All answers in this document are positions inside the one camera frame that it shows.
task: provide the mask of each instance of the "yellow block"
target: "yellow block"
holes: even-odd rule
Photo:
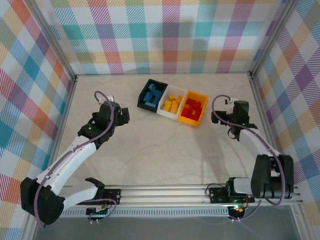
[[[182,96],[178,96],[178,99],[176,101],[178,102],[178,104],[180,104],[182,101]]]
[[[169,94],[168,97],[169,97],[170,101],[176,100],[175,96],[173,96],[172,94]]]
[[[177,111],[178,111],[178,106],[173,104],[173,105],[171,106],[171,113],[177,114]]]
[[[167,105],[164,105],[163,106],[163,110],[164,111],[167,111],[167,112],[169,112],[169,110],[170,110],[170,107],[171,107],[171,104],[169,105],[169,104],[167,104]]]
[[[165,100],[164,105],[165,106],[171,106],[172,105],[172,101]]]

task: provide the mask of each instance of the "plaid fabric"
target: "plaid fabric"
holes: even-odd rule
[[[78,74],[246,72],[273,18],[270,10],[279,5],[275,0],[45,1],[53,10],[37,0]]]
[[[71,78],[23,0],[0,1],[0,32],[0,240],[15,240],[20,183],[48,163]]]
[[[254,58],[253,58],[253,61],[252,61],[252,64],[250,66],[250,69],[249,71],[251,72],[254,68],[254,66],[256,65],[257,63],[257,59],[260,57],[260,54],[262,52],[262,50],[264,49],[264,47],[266,46],[267,42],[268,42],[268,39],[270,38],[270,35],[271,33],[273,32],[275,26],[276,26],[276,23],[277,21],[279,20],[279,17],[284,9],[284,6],[286,5],[286,3],[288,2],[288,0],[281,0],[281,3],[278,7],[278,9],[276,10],[275,12],[275,15],[273,16],[273,19],[267,29],[267,31],[265,32],[265,35],[260,43],[260,46],[258,48],[258,50],[256,51],[255,55],[254,55]]]
[[[258,74],[280,151],[294,158],[294,181],[320,236],[320,2],[300,0]]]

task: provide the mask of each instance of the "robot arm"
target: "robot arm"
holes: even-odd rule
[[[75,147],[80,146],[103,133],[108,124],[110,124],[111,111],[113,111],[114,121],[111,123],[110,129],[104,135],[71,152],[64,159],[61,159],[61,156],[35,179],[27,177],[22,181],[20,191],[21,207],[23,210],[33,216],[35,215],[35,195],[40,183],[44,179],[46,179],[46,181],[39,192],[37,210],[40,220],[47,225],[55,222],[63,210],[86,200],[101,199],[103,197],[105,185],[92,177],[85,179],[85,181],[79,185],[68,187],[64,187],[64,185],[75,170],[89,156],[98,150],[104,142],[109,140],[114,134],[117,126],[122,126],[129,122],[130,116],[128,109],[121,109],[119,104],[114,101],[112,101],[111,104],[113,109],[110,109],[107,102],[104,102],[100,106],[99,112],[94,112],[92,114],[90,121],[82,126],[78,132],[78,136],[62,156],[69,151],[73,151]],[[49,175],[49,171],[53,166],[55,167],[54,171]]]
[[[285,196],[290,199],[294,192],[294,178],[293,178],[293,159],[288,155],[282,155],[275,150],[270,144],[263,144],[256,135],[260,132],[256,125],[249,123],[249,103],[237,99],[226,100],[227,111],[215,111],[215,113],[226,122],[245,126],[242,127],[230,126],[230,132],[234,135],[242,145],[250,152],[255,160],[255,165],[252,173],[252,178],[247,177],[232,177],[227,182],[230,186],[230,194],[249,194],[255,198],[269,198],[280,199],[282,193],[280,170],[277,165],[274,155],[279,158],[285,179]],[[211,120],[217,124],[218,118],[211,113]]]

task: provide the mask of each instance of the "cable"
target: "cable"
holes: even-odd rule
[[[114,207],[113,209],[102,219],[100,220],[97,220],[96,223],[98,224],[99,222],[103,222],[104,220],[107,219],[107,217],[109,217],[116,209],[117,207],[117,202],[111,198],[101,198],[101,199],[90,199],[90,200],[86,200],[86,201],[83,201],[85,203],[90,203],[90,202],[100,202],[100,201],[109,201],[109,202],[112,202],[114,203]],[[92,216],[93,213],[90,213],[89,214],[89,220],[90,220],[90,223],[92,224],[93,220],[91,219],[91,216]]]
[[[108,124],[108,126],[106,127],[106,129],[101,133],[99,134],[98,136],[86,141],[85,143],[82,143],[78,146],[76,146],[74,149],[68,151],[65,153],[65,155],[63,155],[50,169],[50,171],[48,172],[47,176],[50,176],[54,170],[57,168],[57,166],[67,157],[69,156],[71,153],[74,153],[75,151],[77,151],[78,149],[84,147],[85,145],[89,144],[89,143],[92,143],[94,142],[95,140],[99,139],[100,137],[102,137],[103,135],[105,135],[109,129],[111,128],[113,122],[114,122],[114,118],[115,118],[115,113],[113,111],[113,106],[112,106],[112,103],[110,102],[110,100],[107,98],[107,96],[101,92],[101,91],[95,91],[94,92],[94,98],[97,100],[97,94],[101,94],[106,102],[108,103],[110,109],[111,109],[111,116],[110,116],[110,123]],[[35,216],[35,219],[36,219],[36,222],[38,223],[39,227],[44,230],[44,226],[41,224],[41,220],[40,220],[40,217],[39,217],[39,211],[38,211],[38,198],[39,198],[39,193],[40,193],[40,190],[41,188],[44,186],[44,184],[46,183],[47,181],[47,178],[44,177],[42,182],[40,183],[39,187],[37,188],[36,192],[35,192],[35,196],[34,196],[34,202],[33,202],[33,209],[34,209],[34,216]]]
[[[261,205],[261,203],[262,203],[262,198],[260,199],[260,201],[259,201],[258,205],[255,207],[255,209],[248,216],[245,216],[243,218],[235,218],[234,216],[231,216],[231,215],[229,215],[229,216],[230,216],[230,218],[232,218],[234,220],[238,220],[239,222],[240,222],[240,220],[241,221],[246,220],[246,219],[250,218],[253,214],[255,214],[255,212],[258,210],[259,206]]]
[[[207,194],[207,190],[210,187],[210,185],[218,185],[218,186],[224,188],[224,186],[222,186],[220,183],[210,183],[208,186],[206,186],[206,189],[204,190],[204,194],[207,195],[208,197],[210,197],[210,195]]]
[[[230,135],[229,135],[230,131],[231,131],[231,128],[228,130],[228,133],[227,133],[228,137],[231,138],[231,139],[236,139],[236,136],[230,137]]]
[[[228,95],[218,95],[216,96],[213,101],[212,101],[212,112],[213,114],[215,115],[215,117],[220,120],[221,122],[229,125],[229,126],[235,126],[235,127],[238,127],[238,128],[242,128],[242,129],[245,129],[247,131],[249,131],[250,133],[252,133],[254,136],[256,136],[260,141],[261,143],[268,149],[268,151],[273,155],[278,167],[279,167],[279,171],[280,171],[280,178],[281,178],[281,197],[280,197],[280,200],[277,202],[277,203],[274,203],[272,201],[270,201],[269,199],[266,198],[266,200],[272,204],[272,205],[275,205],[275,206],[278,206],[278,205],[281,205],[282,202],[284,201],[285,199],[285,194],[286,194],[286,182],[285,182],[285,173],[284,173],[284,170],[282,168],[282,165],[281,165],[281,162],[278,158],[278,156],[276,155],[276,153],[269,147],[269,144],[259,135],[257,134],[256,132],[254,132],[253,130],[251,130],[250,128],[246,127],[246,126],[243,126],[243,125],[239,125],[239,124],[236,124],[236,123],[232,123],[232,122],[227,122],[225,120],[223,120],[220,116],[218,116],[218,114],[215,112],[215,101],[218,99],[218,98],[221,98],[221,97],[225,97],[225,98],[228,98],[229,100],[231,99],[231,97],[229,97]]]

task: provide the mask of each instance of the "white floor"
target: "white floor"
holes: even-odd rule
[[[209,96],[199,127],[137,107],[148,79]],[[128,107],[130,122],[117,127],[110,140],[89,157],[68,184],[94,177],[106,185],[225,183],[229,177],[251,176],[255,160],[228,127],[211,123],[215,96],[226,94],[250,104],[250,122],[263,132],[246,74],[153,74],[80,76],[63,133],[59,154],[66,150],[82,125],[99,111],[95,90],[114,95]],[[224,110],[224,99],[216,104]]]

